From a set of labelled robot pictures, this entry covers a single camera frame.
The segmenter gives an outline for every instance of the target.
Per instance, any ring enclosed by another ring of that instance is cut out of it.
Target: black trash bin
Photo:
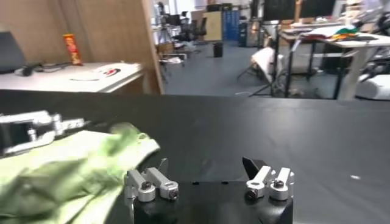
[[[222,58],[224,55],[224,44],[217,42],[214,44],[214,58]]]

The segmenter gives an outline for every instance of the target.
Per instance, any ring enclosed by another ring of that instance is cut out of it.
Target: orange snack can
[[[82,65],[80,52],[77,48],[76,39],[73,34],[64,34],[63,39],[66,44],[66,48],[71,56],[71,62],[73,65]]]

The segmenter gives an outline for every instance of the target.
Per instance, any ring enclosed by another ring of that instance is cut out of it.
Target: black table
[[[388,103],[0,91],[0,108],[132,122],[159,142],[173,180],[246,180],[242,156],[290,167],[296,223],[390,220]]]

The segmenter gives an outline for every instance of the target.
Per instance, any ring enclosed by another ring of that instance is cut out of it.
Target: office chair
[[[203,18],[200,28],[196,29],[193,33],[194,34],[193,41],[196,41],[199,39],[199,37],[204,37],[207,34],[206,25],[207,25],[207,18]],[[207,42],[197,41],[194,45],[206,45],[206,44]]]

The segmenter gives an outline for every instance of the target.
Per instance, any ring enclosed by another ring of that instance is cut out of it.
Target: light green fabric
[[[103,223],[127,170],[158,149],[135,127],[82,131],[0,160],[0,223]]]

